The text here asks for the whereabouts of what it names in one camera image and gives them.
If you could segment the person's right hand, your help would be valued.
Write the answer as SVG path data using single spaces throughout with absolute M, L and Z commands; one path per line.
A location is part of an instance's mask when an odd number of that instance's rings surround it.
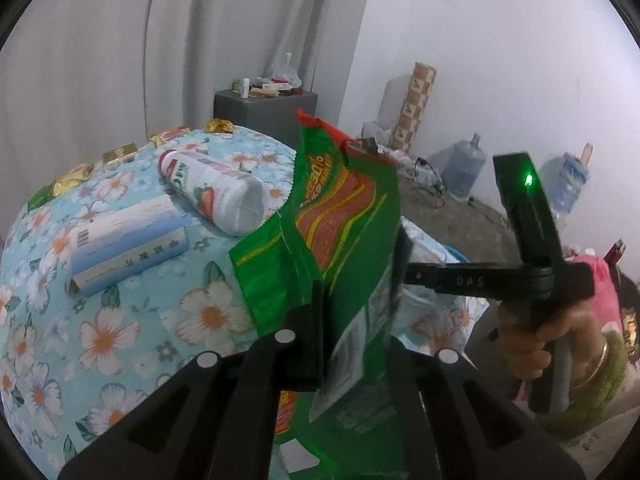
M 606 338 L 589 304 L 580 302 L 559 311 L 538 330 L 521 326 L 515 307 L 516 304 L 498 307 L 498 349 L 516 378 L 539 378 L 553 362 L 546 344 L 565 336 L 573 341 L 572 384 L 582 384 L 593 376 L 603 360 Z

